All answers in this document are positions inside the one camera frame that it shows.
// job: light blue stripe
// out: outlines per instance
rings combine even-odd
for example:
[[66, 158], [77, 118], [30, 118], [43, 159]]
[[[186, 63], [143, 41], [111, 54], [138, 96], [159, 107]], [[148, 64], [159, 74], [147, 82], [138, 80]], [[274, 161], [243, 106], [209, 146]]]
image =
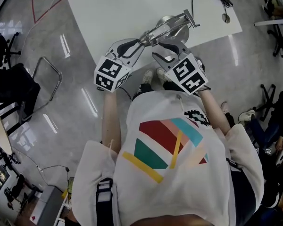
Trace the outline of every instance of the light blue stripe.
[[195, 128], [181, 118], [173, 118], [170, 121], [193, 142], [195, 147], [199, 145], [203, 137]]

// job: cable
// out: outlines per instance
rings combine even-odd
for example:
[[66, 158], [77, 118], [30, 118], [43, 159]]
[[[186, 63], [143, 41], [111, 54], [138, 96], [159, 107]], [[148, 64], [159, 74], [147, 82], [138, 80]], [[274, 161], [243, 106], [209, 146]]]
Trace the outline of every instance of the cable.
[[130, 94], [127, 92], [127, 90], [125, 90], [123, 87], [120, 87], [120, 89], [122, 89], [124, 92], [126, 92], [126, 94], [128, 95], [130, 101], [132, 101]]
[[13, 146], [11, 146], [11, 147], [12, 147], [13, 149], [15, 149], [16, 151], [20, 152], [21, 154], [23, 154], [24, 156], [28, 157], [37, 167], [39, 167], [38, 164], [37, 164], [31, 157], [29, 157], [29, 156], [26, 155], [25, 153], [21, 152], [21, 151], [18, 150], [17, 148], [15, 148], [15, 147], [13, 147]]
[[68, 209], [70, 211], [70, 205], [69, 205], [69, 177], [67, 172], [67, 197], [68, 197]]
[[[233, 3], [230, 0], [220, 0], [223, 8], [225, 9], [225, 23], [227, 20], [227, 12], [226, 12], [226, 8], [232, 7]], [[193, 7], [193, 0], [191, 0], [191, 11], [192, 11], [192, 17], [194, 18], [194, 7]]]
[[50, 167], [45, 167], [45, 168], [40, 169], [40, 170], [41, 170], [41, 171], [43, 171], [44, 169], [54, 168], [54, 167], [63, 167], [63, 168], [68, 168], [68, 167], [65, 167], [65, 166], [62, 166], [62, 165], [54, 165], [54, 166], [50, 166]]
[[[128, 93], [128, 91], [125, 90], [123, 87], [119, 87], [119, 88], [122, 89], [124, 92], [126, 92], [126, 94], [128, 95], [130, 101], [132, 101], [131, 95]], [[101, 87], [97, 87], [96, 89], [99, 90], [99, 91], [104, 91], [104, 89], [101, 88]]]
[[66, 171], [67, 171], [67, 174], [68, 174], [68, 172], [69, 172], [69, 168], [68, 168], [68, 167], [65, 167], [65, 166], [62, 166], [62, 165], [54, 165], [54, 166], [45, 167], [45, 168], [39, 170], [38, 164], [37, 164], [31, 157], [29, 157], [28, 155], [26, 155], [25, 153], [21, 152], [20, 150], [16, 149], [16, 148], [13, 147], [13, 146], [12, 146], [12, 148], [13, 148], [14, 150], [20, 152], [22, 155], [26, 156], [27, 158], [29, 158], [29, 159], [37, 166], [38, 172], [39, 172], [40, 176], [42, 177], [43, 181], [45, 182], [45, 184], [46, 184], [47, 186], [54, 186], [54, 185], [49, 185], [49, 184], [48, 184], [48, 182], [44, 179], [44, 177], [43, 177], [42, 173], [40, 172], [40, 170], [43, 171], [44, 169], [47, 169], [47, 168], [64, 167], [64, 168], [66, 169]]
[[197, 90], [197, 92], [202, 92], [202, 91], [205, 91], [205, 90], [211, 90], [211, 88], [209, 86], [204, 85], [203, 87], [204, 87], [204, 89]]
[[47, 16], [47, 14], [48, 14], [49, 10], [51, 9], [51, 6], [53, 5], [54, 2], [55, 2], [55, 0], [52, 1], [51, 5], [49, 6], [49, 9], [48, 9], [47, 12], [46, 12], [46, 14], [45, 14], [38, 22], [36, 22], [35, 25], [32, 26], [31, 29], [28, 31], [28, 33], [27, 33], [27, 35], [26, 35], [26, 37], [25, 37], [25, 39], [24, 39], [24, 43], [23, 43], [23, 46], [22, 46], [22, 48], [21, 48], [21, 51], [23, 51], [23, 48], [24, 48], [25, 43], [26, 43], [26, 39], [28, 38], [28, 35], [29, 35], [29, 33], [31, 32], [31, 30], [32, 30], [35, 26], [37, 26], [37, 25], [39, 24], [39, 22], [42, 21], [43, 18], [45, 18], [45, 17]]

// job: white t-shirt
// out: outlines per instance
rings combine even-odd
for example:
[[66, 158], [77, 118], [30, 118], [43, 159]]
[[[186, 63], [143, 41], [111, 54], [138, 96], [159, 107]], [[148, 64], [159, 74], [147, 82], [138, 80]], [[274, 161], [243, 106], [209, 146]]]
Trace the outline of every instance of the white t-shirt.
[[88, 141], [73, 185], [78, 222], [96, 225], [97, 184], [113, 178], [112, 190], [117, 194], [113, 210], [122, 226], [143, 218], [185, 214], [198, 215], [215, 226], [235, 225], [237, 202], [226, 158], [244, 172], [254, 210], [258, 209], [263, 173], [243, 126], [235, 125], [224, 137], [212, 129], [200, 106], [197, 97], [182, 92], [148, 92], [129, 108], [128, 133], [119, 155]]

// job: shoulder strap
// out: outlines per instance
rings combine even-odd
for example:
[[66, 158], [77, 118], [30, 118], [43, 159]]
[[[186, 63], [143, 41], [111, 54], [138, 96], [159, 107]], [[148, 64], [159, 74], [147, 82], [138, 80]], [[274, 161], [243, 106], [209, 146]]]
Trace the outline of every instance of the shoulder strap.
[[97, 226], [113, 226], [112, 185], [111, 178], [105, 178], [98, 183], [96, 191]]
[[255, 193], [241, 168], [236, 162], [226, 159], [231, 169], [231, 176], [235, 195], [236, 225], [245, 225], [256, 211]]

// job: white sneaker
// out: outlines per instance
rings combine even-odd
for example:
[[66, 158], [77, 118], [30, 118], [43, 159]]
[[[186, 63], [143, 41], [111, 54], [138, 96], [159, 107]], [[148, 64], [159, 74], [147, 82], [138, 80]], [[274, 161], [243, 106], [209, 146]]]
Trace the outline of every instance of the white sneaker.
[[153, 70], [147, 70], [146, 73], [143, 75], [142, 84], [151, 84], [153, 75], [154, 75]]
[[221, 110], [224, 114], [229, 113], [228, 103], [226, 101], [221, 104]]
[[255, 111], [254, 110], [249, 110], [247, 112], [242, 112], [239, 117], [238, 117], [238, 121], [250, 121], [251, 120], [251, 116], [255, 115]]
[[167, 81], [171, 81], [168, 77], [165, 76], [166, 71], [163, 68], [156, 69], [157, 77], [160, 80], [160, 83], [163, 85]]

